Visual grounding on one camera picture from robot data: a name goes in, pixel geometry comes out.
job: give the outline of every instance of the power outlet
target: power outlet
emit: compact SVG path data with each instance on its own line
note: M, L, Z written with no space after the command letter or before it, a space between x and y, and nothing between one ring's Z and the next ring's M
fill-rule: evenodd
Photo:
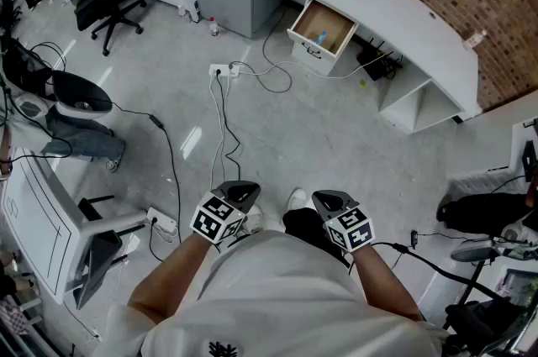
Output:
M228 65L211 65L209 67L209 75L216 76L217 70L220 70L219 76L224 76L227 78L236 78L239 76L239 66L232 65L230 69Z
M177 227L177 221L165 215L162 212L157 211L154 207L150 207L148 210L148 219L153 221L153 218L157 218L156 225L168 232L173 234L174 230Z

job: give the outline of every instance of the concrete floor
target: concrete floor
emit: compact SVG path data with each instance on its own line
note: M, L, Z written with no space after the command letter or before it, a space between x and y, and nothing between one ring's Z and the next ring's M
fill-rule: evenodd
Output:
M72 5L63 7L61 2L44 0L33 12L24 10L14 35L28 47L49 40L68 49L67 71L101 85L122 108L154 113L166 125L181 185L181 233L187 237L193 209L209 187L209 167L220 137L208 89L209 65L242 60L256 71L264 71L269 63L261 47L282 10L254 39L224 29L212 37L207 21L191 23L179 17L176 8L148 0L147 8L137 8L129 15L144 26L144 33L137 35L132 28L119 26L113 33L110 56L105 58L101 54L104 32L95 41L90 39L89 30L79 32ZM266 53L271 60L293 60L286 28L297 15L288 9L269 39ZM331 75L353 70L359 50L350 44ZM56 62L52 51L36 51L53 65ZM456 124L448 121L406 136L379 115L379 87L364 70L345 80L331 81L297 66L284 66L293 78L289 92L265 91L255 77L241 75L231 82L228 101L229 126L241 142L234 158L241 164L242 178L261 185L258 203L268 223L276 223L274 220L284 214L288 195L301 186L308 193L325 188L349 192L372 215L378 240L408 244L413 228L425 234L436 231L435 210L446 193L446 152ZM287 78L279 70L263 76L263 81L275 90L287 86ZM214 92L219 98L216 83ZM100 121L126 140L123 164L111 175L99 162L61 160L56 173L74 199L114 194L113 201L98 205L103 216L153 206L175 217L177 191L165 135L147 117L118 109ZM184 144L191 134L199 136L193 147L193 137L191 143ZM228 146L233 146L231 137L227 138ZM227 160L224 163L226 177L235 179L235 165ZM217 161L214 186L221 181ZM112 269L90 304L75 312L90 329L104 332L111 301L126 303L135 285L157 266L148 250L148 239L148 228L135 237L125 237L125 242L138 243L129 262ZM456 265L448 257L456 245L457 241L439 236L421 237L417 252L441 267L469 276L471 266ZM152 246L164 257L177 246L177 240L166 244L154 238ZM386 248L380 253L389 265L398 256ZM212 249L196 284L203 281L217 256ZM410 257L403 257L394 272L419 302L423 314L442 324L444 307L454 301L461 288L434 276L428 266ZM62 348L71 351L74 343L82 354L90 355L97 340L64 307L43 298L48 334ZM66 304L73 310L72 296L66 296Z

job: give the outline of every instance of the plastic bottle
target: plastic bottle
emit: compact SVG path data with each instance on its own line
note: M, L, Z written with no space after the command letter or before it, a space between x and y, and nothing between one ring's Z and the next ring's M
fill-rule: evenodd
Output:
M316 40L316 44L317 45L323 44L323 41L325 40L326 37L327 37L327 32L322 31L321 34L319 35L318 39Z
M463 42L463 48L466 50L472 50L475 46L482 42L487 35L488 32L486 30L482 30L482 33L475 33L473 36Z
M212 36L219 35L219 26L217 25L217 22L215 21L215 18L213 17L209 19L209 29L211 30Z

